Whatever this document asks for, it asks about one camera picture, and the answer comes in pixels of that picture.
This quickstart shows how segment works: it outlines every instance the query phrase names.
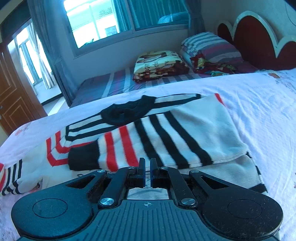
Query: red headboard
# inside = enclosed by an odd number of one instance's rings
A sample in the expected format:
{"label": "red headboard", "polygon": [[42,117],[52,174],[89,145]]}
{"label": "red headboard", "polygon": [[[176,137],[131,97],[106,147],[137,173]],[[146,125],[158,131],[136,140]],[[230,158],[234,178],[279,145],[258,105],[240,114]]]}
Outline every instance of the red headboard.
{"label": "red headboard", "polygon": [[221,21],[217,35],[233,44],[243,59],[258,69],[296,68],[296,36],[278,42],[271,26],[254,12],[240,14],[234,26]]}

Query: white bed sheet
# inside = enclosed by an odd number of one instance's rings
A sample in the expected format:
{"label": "white bed sheet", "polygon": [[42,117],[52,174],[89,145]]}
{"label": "white bed sheet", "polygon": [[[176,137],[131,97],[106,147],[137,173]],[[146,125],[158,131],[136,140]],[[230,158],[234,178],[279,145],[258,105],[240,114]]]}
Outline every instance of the white bed sheet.
{"label": "white bed sheet", "polygon": [[[281,240],[296,240],[296,69],[236,74],[188,80],[110,96],[25,124],[0,147],[0,162],[10,165],[64,126],[98,113],[113,103],[139,99],[143,94],[219,93],[239,135],[262,173],[269,195],[284,211]],[[10,210],[19,196],[0,199],[1,240],[18,237]]]}

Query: door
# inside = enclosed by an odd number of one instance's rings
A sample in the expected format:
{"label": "door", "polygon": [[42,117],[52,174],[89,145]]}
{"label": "door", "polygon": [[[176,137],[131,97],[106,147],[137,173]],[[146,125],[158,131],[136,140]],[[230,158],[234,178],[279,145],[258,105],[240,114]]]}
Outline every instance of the door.
{"label": "door", "polygon": [[47,116],[21,66],[14,41],[0,43],[0,123],[10,135],[21,125]]}

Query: striped bed sheet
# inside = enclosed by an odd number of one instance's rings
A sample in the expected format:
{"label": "striped bed sheet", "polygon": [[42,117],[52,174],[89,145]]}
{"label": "striped bed sheet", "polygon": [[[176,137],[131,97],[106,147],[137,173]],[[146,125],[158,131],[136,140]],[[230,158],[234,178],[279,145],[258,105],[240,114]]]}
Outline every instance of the striped bed sheet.
{"label": "striped bed sheet", "polygon": [[71,107],[133,90],[207,77],[211,76],[207,74],[195,74],[190,70],[188,74],[169,76],[143,83],[135,83],[133,81],[133,67],[130,67],[115,73],[85,80],[80,86]]}

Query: doorway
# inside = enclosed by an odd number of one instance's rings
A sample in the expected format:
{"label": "doorway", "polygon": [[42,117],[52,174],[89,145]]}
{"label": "doorway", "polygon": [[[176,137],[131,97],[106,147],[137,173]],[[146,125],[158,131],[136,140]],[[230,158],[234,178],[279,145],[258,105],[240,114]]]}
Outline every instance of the doorway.
{"label": "doorway", "polygon": [[14,44],[26,77],[47,115],[68,109],[32,23],[17,34]]}

